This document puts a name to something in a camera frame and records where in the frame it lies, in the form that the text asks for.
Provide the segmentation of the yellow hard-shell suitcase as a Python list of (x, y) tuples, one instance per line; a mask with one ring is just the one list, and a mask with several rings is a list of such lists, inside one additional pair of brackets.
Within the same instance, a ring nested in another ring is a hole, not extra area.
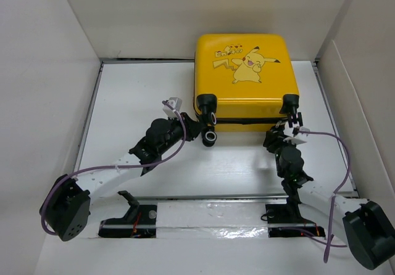
[(215, 144), (218, 132), (303, 125), (296, 77), (280, 35), (202, 35), (194, 55), (193, 89), (207, 147)]

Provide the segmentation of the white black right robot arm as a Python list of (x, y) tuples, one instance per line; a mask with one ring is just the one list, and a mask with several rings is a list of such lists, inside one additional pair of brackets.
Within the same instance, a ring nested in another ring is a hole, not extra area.
[(291, 221), (306, 218), (327, 229), (323, 255), (327, 262), (333, 238), (339, 238), (352, 256), (366, 269), (374, 270), (394, 256), (394, 227), (384, 210), (369, 199), (349, 199), (338, 192), (341, 185), (324, 188), (304, 170), (301, 151), (303, 141), (297, 136), (310, 135), (303, 127), (285, 134), (282, 125), (271, 127), (263, 146), (275, 156), (276, 172), (288, 199), (285, 214)]

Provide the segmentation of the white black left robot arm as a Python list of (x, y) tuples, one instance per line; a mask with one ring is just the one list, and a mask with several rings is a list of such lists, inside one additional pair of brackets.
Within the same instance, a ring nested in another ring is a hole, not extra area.
[(158, 118), (145, 136), (115, 163), (58, 177), (39, 210), (43, 230), (66, 242), (76, 238), (89, 224), (112, 218), (126, 224), (134, 222), (138, 209), (133, 204), (121, 203), (116, 213), (111, 213), (101, 203), (104, 196), (170, 160), (171, 156), (163, 155), (174, 145), (178, 146), (175, 151), (178, 154), (185, 142), (195, 140), (203, 128), (203, 123), (184, 112), (176, 112), (175, 118)]

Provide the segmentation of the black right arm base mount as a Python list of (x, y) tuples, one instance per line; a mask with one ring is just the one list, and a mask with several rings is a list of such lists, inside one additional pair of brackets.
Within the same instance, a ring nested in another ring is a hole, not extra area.
[(260, 219), (268, 226), (269, 238), (325, 238), (325, 230), (303, 218), (294, 202), (266, 203)]

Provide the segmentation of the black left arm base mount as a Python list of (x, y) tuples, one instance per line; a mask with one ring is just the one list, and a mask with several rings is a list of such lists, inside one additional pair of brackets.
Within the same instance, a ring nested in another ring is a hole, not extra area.
[(156, 204), (140, 204), (127, 191), (118, 191), (128, 202), (128, 210), (120, 218), (110, 218), (101, 221), (98, 236), (102, 238), (133, 238), (150, 239), (156, 238)]

